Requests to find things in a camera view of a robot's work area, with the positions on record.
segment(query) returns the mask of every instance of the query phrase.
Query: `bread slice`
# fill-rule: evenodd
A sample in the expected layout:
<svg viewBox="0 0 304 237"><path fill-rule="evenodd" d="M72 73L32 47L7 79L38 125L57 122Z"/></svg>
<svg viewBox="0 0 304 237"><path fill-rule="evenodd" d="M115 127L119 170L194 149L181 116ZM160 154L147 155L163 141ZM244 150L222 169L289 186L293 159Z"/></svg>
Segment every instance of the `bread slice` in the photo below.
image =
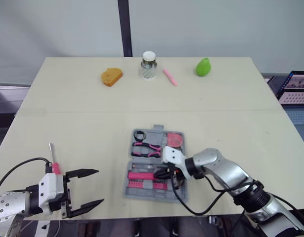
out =
<svg viewBox="0 0 304 237"><path fill-rule="evenodd" d="M108 68L101 74L101 81L107 86L113 86L121 77L122 71L120 68Z"/></svg>

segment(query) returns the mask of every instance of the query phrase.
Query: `jar lid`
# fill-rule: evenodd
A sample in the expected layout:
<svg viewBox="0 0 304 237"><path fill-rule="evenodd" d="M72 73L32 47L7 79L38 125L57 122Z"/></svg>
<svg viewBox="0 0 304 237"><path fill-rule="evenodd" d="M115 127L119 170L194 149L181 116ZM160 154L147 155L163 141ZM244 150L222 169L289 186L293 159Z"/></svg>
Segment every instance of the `jar lid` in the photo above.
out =
<svg viewBox="0 0 304 237"><path fill-rule="evenodd" d="M143 59L145 61L152 62L152 61L155 60L155 58L156 58L156 55L152 51L146 51L146 52L143 53Z"/></svg>

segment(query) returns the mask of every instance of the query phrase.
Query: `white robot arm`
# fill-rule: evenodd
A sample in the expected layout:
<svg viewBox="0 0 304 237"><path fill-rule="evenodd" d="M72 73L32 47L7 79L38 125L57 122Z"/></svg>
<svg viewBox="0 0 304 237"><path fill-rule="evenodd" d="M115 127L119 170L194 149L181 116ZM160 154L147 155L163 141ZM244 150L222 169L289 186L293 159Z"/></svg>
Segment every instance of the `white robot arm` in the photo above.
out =
<svg viewBox="0 0 304 237"><path fill-rule="evenodd" d="M229 189L234 203L241 205L268 237L304 236L303 224L273 195L266 193L260 182L238 164L224 158L217 149L208 148L186 158L181 151L165 147L162 159L164 163L178 167L186 179L212 175L224 189Z"/></svg>
<svg viewBox="0 0 304 237"><path fill-rule="evenodd" d="M97 172L95 169L78 169L66 172L65 175L47 173L38 185L0 194L0 236L20 237L23 218L42 212L50 215L53 211L61 210L63 219L89 212L103 199L85 203L81 208L71 210L67 183L70 178L81 178Z"/></svg>

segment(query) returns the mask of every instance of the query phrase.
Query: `white wall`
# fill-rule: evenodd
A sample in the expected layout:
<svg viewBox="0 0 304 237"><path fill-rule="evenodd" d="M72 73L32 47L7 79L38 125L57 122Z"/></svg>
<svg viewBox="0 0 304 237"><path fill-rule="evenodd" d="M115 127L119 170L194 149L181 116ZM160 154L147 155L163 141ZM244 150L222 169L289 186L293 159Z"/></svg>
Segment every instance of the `white wall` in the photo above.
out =
<svg viewBox="0 0 304 237"><path fill-rule="evenodd" d="M133 56L250 56L304 70L304 0L130 0Z"/></svg>
<svg viewBox="0 0 304 237"><path fill-rule="evenodd" d="M123 56L117 0L0 0L0 84L31 84L47 56Z"/></svg>

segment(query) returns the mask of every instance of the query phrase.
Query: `screwdriver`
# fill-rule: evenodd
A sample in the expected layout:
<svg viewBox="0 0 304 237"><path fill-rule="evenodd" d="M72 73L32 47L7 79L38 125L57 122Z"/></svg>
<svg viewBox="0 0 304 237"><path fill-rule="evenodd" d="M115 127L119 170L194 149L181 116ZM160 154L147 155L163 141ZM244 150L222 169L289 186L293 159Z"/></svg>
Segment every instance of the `screwdriver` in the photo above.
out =
<svg viewBox="0 0 304 237"><path fill-rule="evenodd" d="M49 151L51 152L51 156L53 159L53 164L52 164L52 171L55 174L61 174L61 171L59 169L59 164L57 162L55 162L55 157L54 157L54 151L53 151L53 144L50 143L49 144Z"/></svg>

